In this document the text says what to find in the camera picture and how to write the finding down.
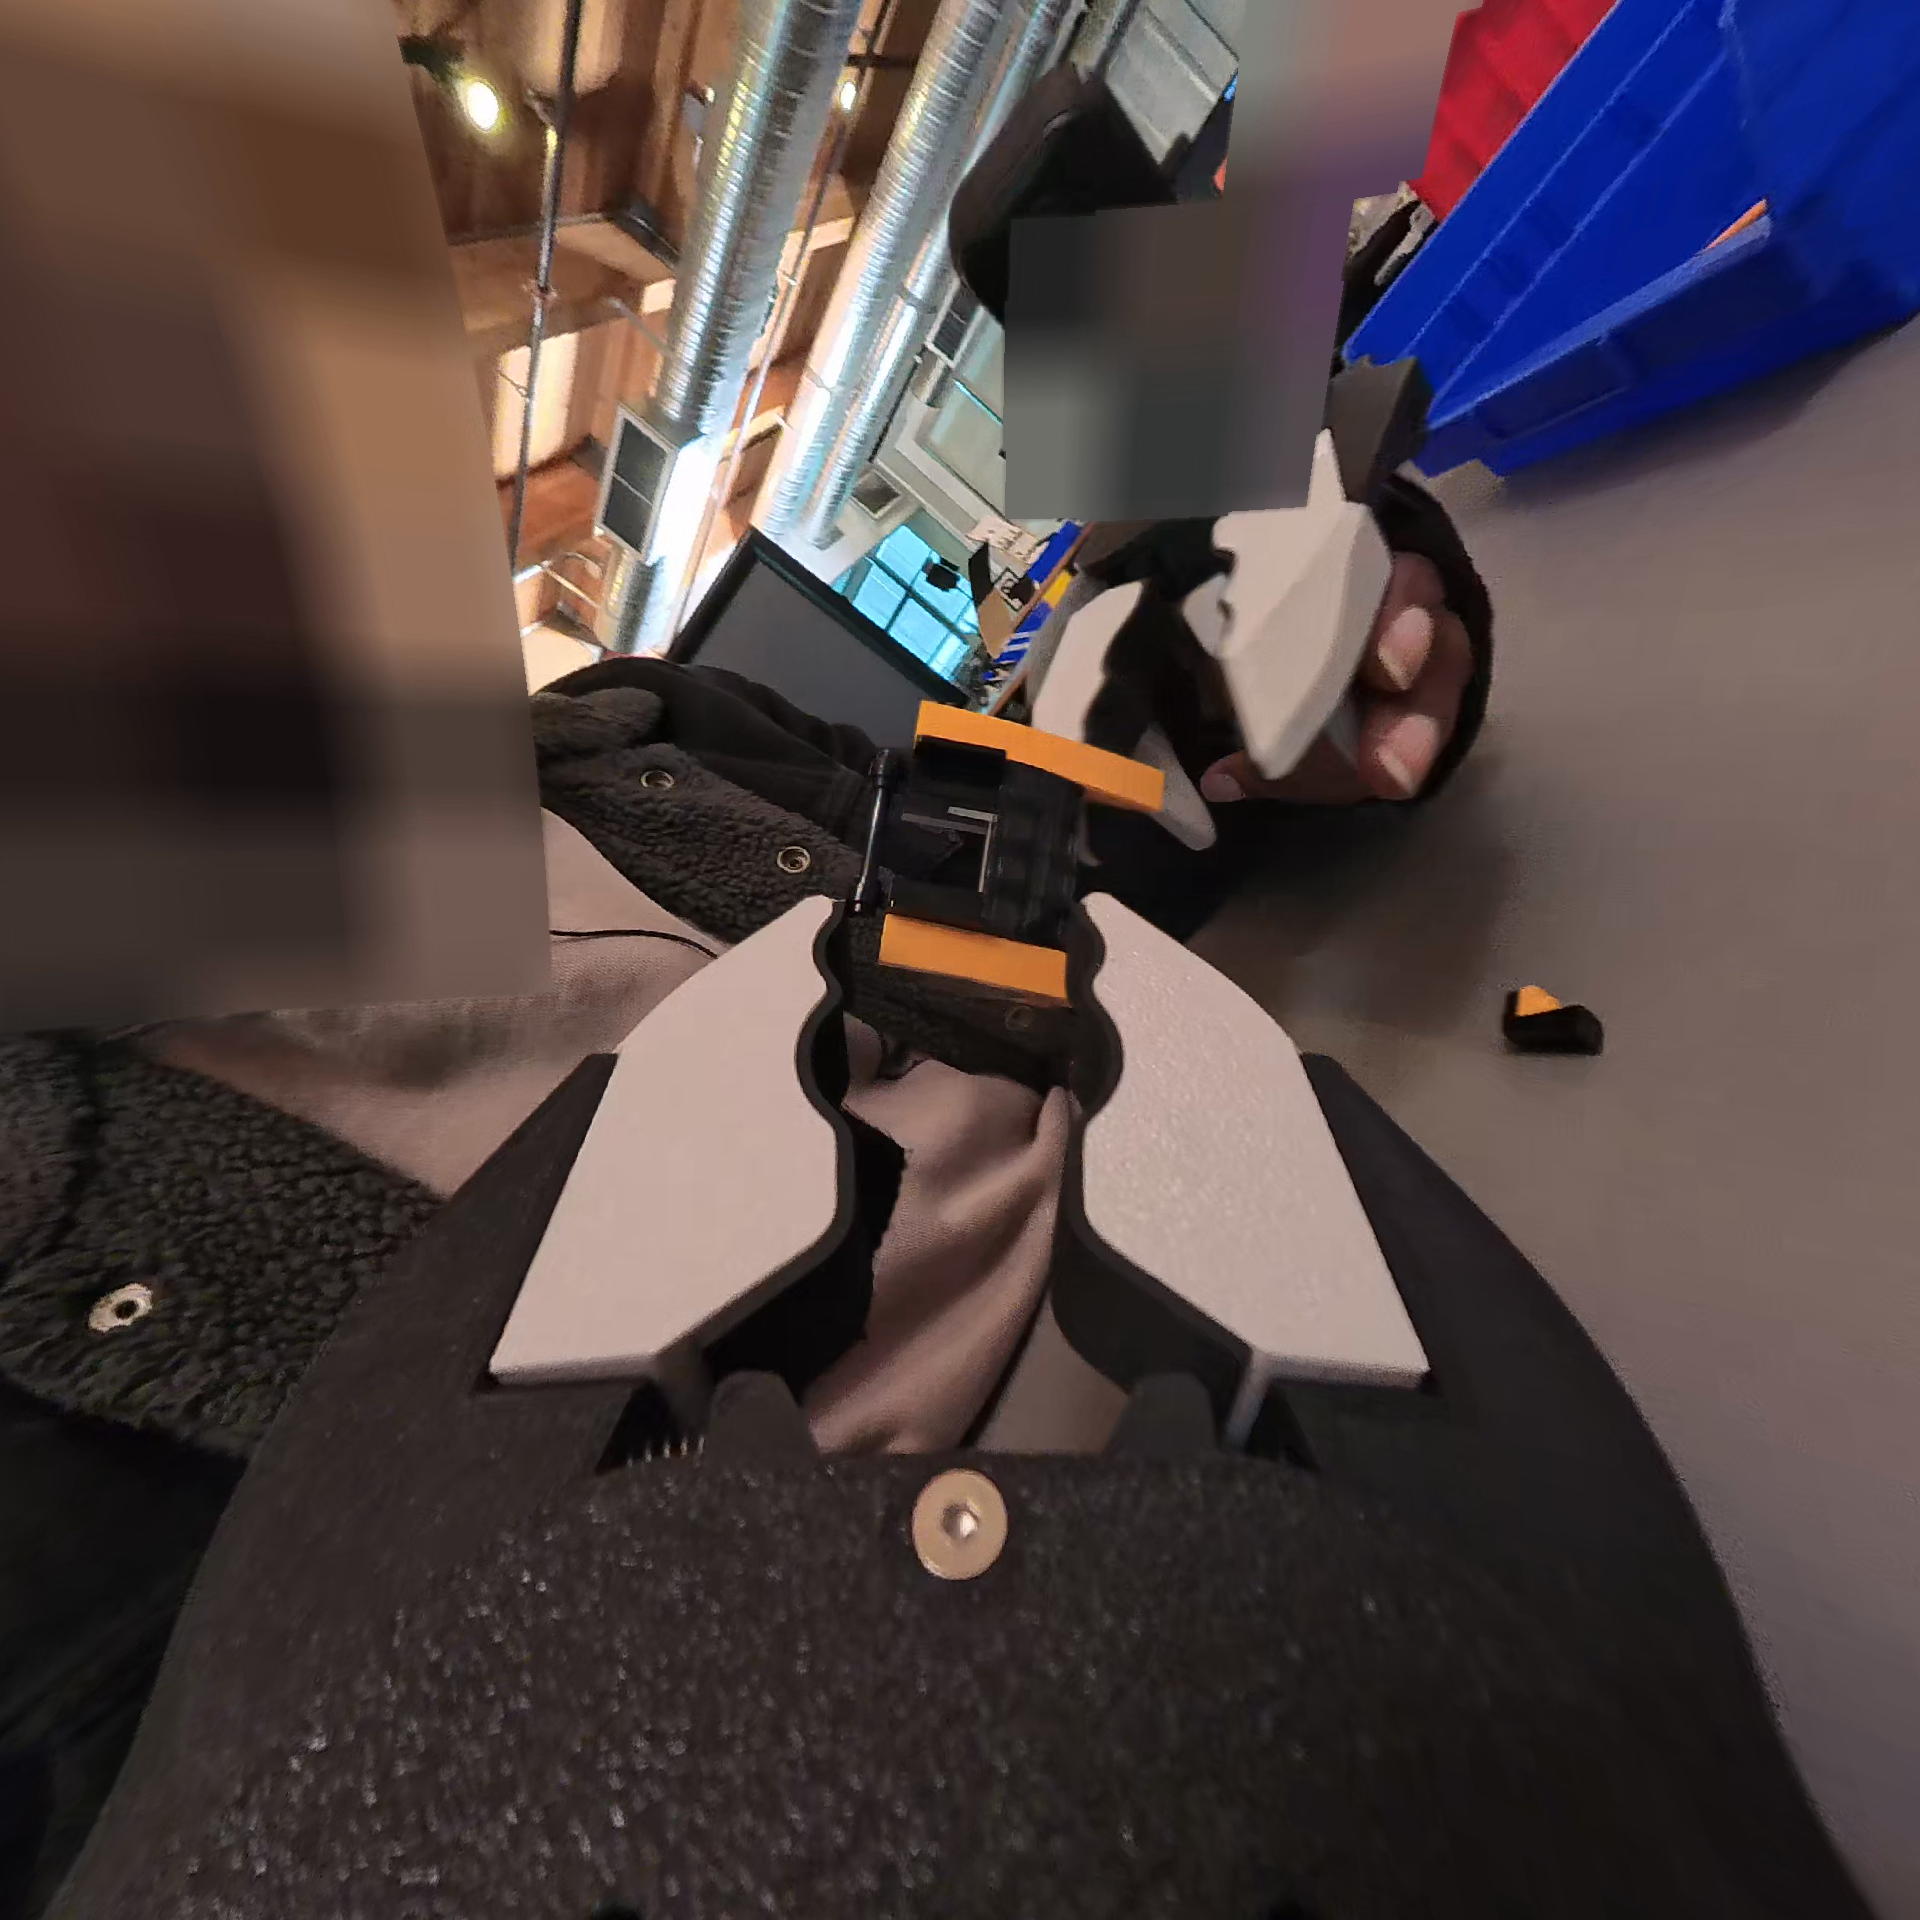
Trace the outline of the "black computer monitor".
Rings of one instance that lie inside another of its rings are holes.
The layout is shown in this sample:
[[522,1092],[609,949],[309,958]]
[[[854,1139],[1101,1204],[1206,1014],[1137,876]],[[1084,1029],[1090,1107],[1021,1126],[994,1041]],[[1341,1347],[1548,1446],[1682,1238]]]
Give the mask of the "black computer monitor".
[[970,705],[947,675],[758,531],[736,541],[664,658],[728,670],[880,741],[910,736],[922,705]]

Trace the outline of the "beige sweatshirt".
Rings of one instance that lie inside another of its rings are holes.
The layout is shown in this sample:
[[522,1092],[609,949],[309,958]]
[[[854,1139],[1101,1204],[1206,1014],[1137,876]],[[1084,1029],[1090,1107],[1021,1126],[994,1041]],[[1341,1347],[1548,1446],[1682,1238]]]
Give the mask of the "beige sweatshirt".
[[[544,817],[548,928],[728,938],[633,888]],[[589,1054],[613,1050],[707,960],[650,941],[550,941],[536,996],[179,1022],[139,1050],[316,1123],[366,1158],[453,1195]],[[849,1017],[849,1113],[904,1150],[874,1261],[865,1340],[804,1395],[829,1452],[962,1443],[1019,1354],[1044,1292],[1067,1104],[962,1072]]]

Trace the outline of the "black fleece jacket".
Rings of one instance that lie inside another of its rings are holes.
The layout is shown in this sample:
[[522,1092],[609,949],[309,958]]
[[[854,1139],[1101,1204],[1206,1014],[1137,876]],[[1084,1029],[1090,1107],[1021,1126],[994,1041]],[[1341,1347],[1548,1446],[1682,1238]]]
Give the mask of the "black fleece jacket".
[[[769,689],[604,662],[533,696],[533,739],[544,813],[724,950],[857,877],[878,748]],[[884,1037],[1058,1092],[1060,1013],[878,966],[872,928],[845,984]],[[450,1195],[149,1058],[155,1036],[4,1041],[4,1384],[244,1456]]]

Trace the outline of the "orange black lego subassembly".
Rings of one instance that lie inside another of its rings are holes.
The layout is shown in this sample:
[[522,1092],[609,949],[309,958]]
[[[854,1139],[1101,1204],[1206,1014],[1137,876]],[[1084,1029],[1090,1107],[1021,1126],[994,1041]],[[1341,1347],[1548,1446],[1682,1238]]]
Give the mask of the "orange black lego subassembly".
[[1070,932],[1090,809],[1152,817],[1160,769],[926,702],[910,748],[874,766],[851,914],[874,962],[1035,1010],[1070,1006]]

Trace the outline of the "blue plastic bin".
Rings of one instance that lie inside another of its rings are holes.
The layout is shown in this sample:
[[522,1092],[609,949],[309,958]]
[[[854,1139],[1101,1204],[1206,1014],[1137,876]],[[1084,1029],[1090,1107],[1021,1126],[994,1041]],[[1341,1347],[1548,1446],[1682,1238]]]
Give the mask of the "blue plastic bin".
[[1915,2],[1621,2],[1348,357],[1419,362],[1426,476],[1518,474],[1909,323],[1915,189]]

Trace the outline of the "ceiling air vent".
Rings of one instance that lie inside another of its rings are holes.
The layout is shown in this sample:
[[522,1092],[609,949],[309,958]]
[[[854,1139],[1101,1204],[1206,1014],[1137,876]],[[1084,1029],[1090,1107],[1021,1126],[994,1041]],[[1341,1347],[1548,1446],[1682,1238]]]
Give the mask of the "ceiling air vent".
[[621,408],[602,472],[595,531],[644,558],[681,449],[646,417]]

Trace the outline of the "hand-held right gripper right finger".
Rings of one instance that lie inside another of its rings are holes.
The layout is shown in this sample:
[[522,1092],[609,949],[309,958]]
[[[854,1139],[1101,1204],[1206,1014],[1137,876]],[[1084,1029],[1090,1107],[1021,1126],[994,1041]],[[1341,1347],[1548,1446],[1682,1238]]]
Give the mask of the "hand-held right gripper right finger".
[[1430,1365],[1315,1092],[1242,988],[1116,897],[1073,913],[1073,1130],[1050,1301],[1116,1387],[1186,1376],[1244,1450],[1282,1386]]

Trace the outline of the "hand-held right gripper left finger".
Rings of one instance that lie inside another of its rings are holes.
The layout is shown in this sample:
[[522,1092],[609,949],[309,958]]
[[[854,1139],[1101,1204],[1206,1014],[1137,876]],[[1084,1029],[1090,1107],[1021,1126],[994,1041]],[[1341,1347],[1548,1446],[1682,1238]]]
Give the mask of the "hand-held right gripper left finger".
[[620,1043],[489,1386],[644,1386],[701,1427],[722,1376],[802,1398],[862,1342],[899,1178],[845,1109],[851,930],[802,899]]

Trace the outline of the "person's left hand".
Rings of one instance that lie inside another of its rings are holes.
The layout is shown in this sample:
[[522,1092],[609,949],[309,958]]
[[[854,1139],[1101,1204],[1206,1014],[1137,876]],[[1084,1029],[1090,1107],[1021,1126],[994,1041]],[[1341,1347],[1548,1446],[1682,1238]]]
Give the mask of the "person's left hand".
[[1206,769],[1197,794],[1213,808],[1418,801],[1457,733],[1472,676],[1472,637],[1448,606],[1441,572],[1425,558],[1396,555],[1353,685],[1352,753],[1322,739],[1284,777],[1259,777],[1236,753]]

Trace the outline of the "silver air duct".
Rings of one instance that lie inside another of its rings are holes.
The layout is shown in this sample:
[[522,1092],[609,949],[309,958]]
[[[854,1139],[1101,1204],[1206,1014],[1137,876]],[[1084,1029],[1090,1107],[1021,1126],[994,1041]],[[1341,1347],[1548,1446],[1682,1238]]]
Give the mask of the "silver air duct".
[[724,433],[826,138],[860,2],[746,2],[705,134],[646,420],[672,449]]

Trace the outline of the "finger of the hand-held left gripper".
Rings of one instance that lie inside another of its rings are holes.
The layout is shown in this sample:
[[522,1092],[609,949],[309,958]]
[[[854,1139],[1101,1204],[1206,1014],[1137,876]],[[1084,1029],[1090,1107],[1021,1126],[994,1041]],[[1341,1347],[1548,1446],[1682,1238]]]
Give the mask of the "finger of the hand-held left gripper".
[[1141,675],[1128,675],[1116,662],[1121,637],[1139,621],[1142,606],[1142,584],[1108,586],[1088,595],[1070,614],[1054,618],[1050,628],[1057,643],[1030,700],[1030,724],[1035,731],[1160,772],[1162,803],[1152,820],[1182,848],[1210,850],[1217,845],[1210,805],[1154,718]]
[[1300,505],[1222,515],[1211,544],[1227,568],[1185,618],[1259,777],[1291,776],[1322,736],[1353,753],[1353,683],[1394,564],[1371,508],[1348,498],[1334,437],[1317,437]]

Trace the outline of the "red plastic bin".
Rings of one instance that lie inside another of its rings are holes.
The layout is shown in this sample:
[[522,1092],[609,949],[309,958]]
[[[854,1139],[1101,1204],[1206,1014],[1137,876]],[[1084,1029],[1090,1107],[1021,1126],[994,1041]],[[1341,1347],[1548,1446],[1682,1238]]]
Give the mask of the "red plastic bin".
[[1481,2],[1457,20],[1425,170],[1409,184],[1436,221],[1502,150],[1611,2]]

